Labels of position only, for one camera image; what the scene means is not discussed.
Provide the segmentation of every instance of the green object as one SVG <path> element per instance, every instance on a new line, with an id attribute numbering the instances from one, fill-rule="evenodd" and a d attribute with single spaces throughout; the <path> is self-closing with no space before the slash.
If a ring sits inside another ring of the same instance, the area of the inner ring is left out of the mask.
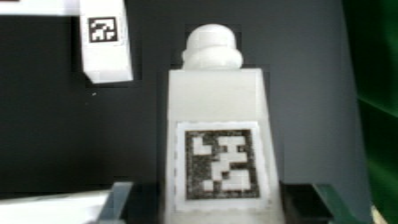
<path id="1" fill-rule="evenodd" d="M 333 216 L 330 224 L 365 224 L 356 221 L 332 186 L 317 184 L 314 185 L 314 190 Z"/>
<path id="2" fill-rule="evenodd" d="M 398 1 L 344 0 L 372 203 L 398 223 Z"/>

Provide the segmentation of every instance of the qr-like code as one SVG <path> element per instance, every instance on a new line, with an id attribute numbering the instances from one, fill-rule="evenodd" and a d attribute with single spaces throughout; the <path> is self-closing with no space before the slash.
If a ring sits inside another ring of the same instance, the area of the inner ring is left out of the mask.
<path id="1" fill-rule="evenodd" d="M 115 17 L 88 18 L 88 36 L 90 43 L 118 40 Z"/>
<path id="2" fill-rule="evenodd" d="M 184 132 L 186 200 L 259 198 L 250 130 Z"/>

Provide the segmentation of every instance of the dark surface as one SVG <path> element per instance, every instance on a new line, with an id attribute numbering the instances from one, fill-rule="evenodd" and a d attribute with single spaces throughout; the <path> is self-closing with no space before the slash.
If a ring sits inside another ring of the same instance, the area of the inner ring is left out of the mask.
<path id="1" fill-rule="evenodd" d="M 145 186 L 131 213 L 154 223 L 163 182 L 166 71 L 188 32 L 237 34 L 244 65 L 269 71 L 278 176 L 330 183 L 369 222 L 355 88 L 335 0 L 131 0 L 134 80 L 93 86 L 81 74 L 72 18 L 0 17 L 0 197 Z"/>
<path id="2" fill-rule="evenodd" d="M 310 184 L 282 185 L 282 204 L 287 224 L 326 224 L 333 221 Z"/>

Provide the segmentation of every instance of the white block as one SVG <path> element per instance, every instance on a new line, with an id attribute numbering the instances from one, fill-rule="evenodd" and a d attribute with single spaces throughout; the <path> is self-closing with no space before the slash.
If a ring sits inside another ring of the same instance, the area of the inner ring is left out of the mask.
<path id="1" fill-rule="evenodd" d="M 0 1 L 0 15 L 69 16 L 77 14 L 77 0 Z"/>
<path id="2" fill-rule="evenodd" d="M 79 0 L 83 72 L 92 83 L 133 80 L 122 0 Z"/>
<path id="3" fill-rule="evenodd" d="M 239 69 L 220 25 L 191 32 L 182 60 L 168 73 L 165 224 L 282 224 L 262 71 Z"/>

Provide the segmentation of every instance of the white cylindrical knob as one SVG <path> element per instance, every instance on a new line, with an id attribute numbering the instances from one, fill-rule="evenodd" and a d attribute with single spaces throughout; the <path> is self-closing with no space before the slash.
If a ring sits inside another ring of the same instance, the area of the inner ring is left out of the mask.
<path id="1" fill-rule="evenodd" d="M 193 30 L 182 62 L 182 70 L 239 69 L 243 58 L 236 50 L 234 34 L 225 26 L 207 24 Z"/>

